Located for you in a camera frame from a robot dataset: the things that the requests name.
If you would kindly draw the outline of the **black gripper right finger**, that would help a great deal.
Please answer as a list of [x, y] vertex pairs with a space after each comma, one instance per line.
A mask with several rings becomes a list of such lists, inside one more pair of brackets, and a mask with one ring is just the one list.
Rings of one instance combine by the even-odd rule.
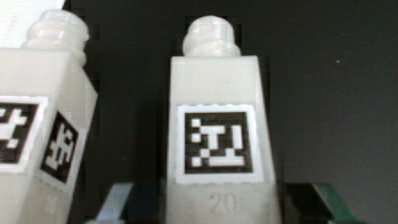
[[283, 183], [280, 199], [282, 224], [369, 224], [351, 214], [328, 184]]

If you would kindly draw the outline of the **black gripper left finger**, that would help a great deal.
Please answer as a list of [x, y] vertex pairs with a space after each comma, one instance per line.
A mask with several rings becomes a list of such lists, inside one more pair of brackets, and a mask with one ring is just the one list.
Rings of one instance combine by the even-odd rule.
[[155, 185], [115, 183], [95, 217], [83, 224], [157, 224]]

